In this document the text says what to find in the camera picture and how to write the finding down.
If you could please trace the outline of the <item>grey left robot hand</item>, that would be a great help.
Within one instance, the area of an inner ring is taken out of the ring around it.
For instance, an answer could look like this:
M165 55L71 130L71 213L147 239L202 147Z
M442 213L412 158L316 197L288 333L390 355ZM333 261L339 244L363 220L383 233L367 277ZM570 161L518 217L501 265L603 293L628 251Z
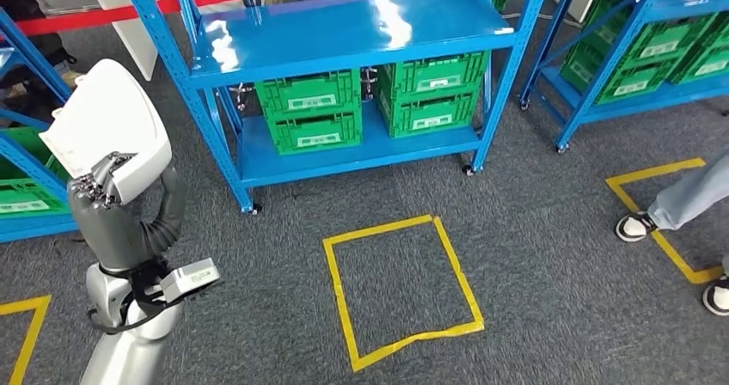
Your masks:
M111 152L91 172L67 183L68 206L101 267L122 272L160 257L181 236L187 187L171 165L160 174L162 200L155 219L144 222L123 206L113 173L133 154Z

